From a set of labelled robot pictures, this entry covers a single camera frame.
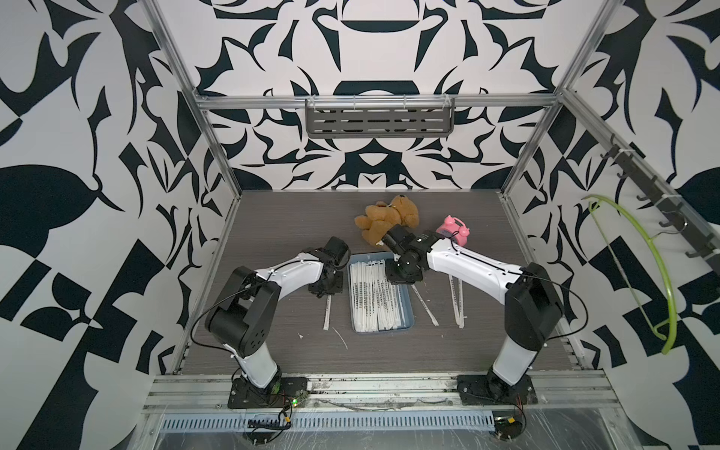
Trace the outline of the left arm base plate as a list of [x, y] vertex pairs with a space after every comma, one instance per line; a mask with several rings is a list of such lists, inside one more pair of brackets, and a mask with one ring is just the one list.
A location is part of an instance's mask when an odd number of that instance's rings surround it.
[[265, 388], [253, 385], [245, 377], [232, 381], [227, 407], [231, 410], [279, 408], [296, 404], [308, 393], [306, 377], [275, 378]]

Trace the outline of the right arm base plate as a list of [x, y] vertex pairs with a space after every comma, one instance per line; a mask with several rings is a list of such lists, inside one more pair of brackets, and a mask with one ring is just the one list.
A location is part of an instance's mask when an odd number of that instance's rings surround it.
[[457, 376], [457, 393], [463, 405], [537, 404], [532, 379], [523, 375], [514, 385], [507, 384], [494, 372], [485, 375]]

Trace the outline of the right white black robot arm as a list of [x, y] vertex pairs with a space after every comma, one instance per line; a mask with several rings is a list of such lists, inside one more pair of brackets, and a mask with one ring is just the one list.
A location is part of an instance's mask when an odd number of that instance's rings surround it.
[[564, 317], [563, 302], [545, 268], [496, 261], [438, 232], [413, 234], [401, 225], [391, 228], [382, 243], [397, 256], [386, 263], [391, 283], [412, 285], [431, 270], [468, 283], [504, 306], [506, 338], [489, 371], [489, 384], [495, 389], [517, 386]]

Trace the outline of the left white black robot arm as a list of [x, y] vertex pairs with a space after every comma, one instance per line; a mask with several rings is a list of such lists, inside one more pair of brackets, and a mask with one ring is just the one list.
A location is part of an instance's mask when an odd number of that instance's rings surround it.
[[281, 376], [266, 345], [279, 301], [302, 288], [318, 298], [341, 293], [350, 256], [348, 245], [333, 236], [323, 247], [305, 249], [287, 262], [232, 272], [215, 305], [204, 313], [204, 328], [236, 360], [250, 386], [271, 392]]

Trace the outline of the pile straw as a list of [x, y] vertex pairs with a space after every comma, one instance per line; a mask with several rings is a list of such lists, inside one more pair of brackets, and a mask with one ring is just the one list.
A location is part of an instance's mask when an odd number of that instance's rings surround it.
[[429, 308], [428, 302], [427, 302], [427, 301], [422, 297], [422, 295], [420, 294], [420, 292], [419, 292], [418, 288], [416, 287], [416, 285], [414, 285], [414, 284], [411, 285], [411, 288], [412, 288], [412, 291], [414, 292], [414, 294], [416, 295], [417, 299], [419, 300], [419, 302], [420, 302], [423, 310], [427, 313], [427, 316], [429, 316], [429, 320], [431, 320], [431, 323], [433, 324], [433, 326], [439, 327], [440, 324], [439, 324], [437, 318], [435, 317], [435, 315], [433, 314], [433, 312], [432, 312], [431, 309]]

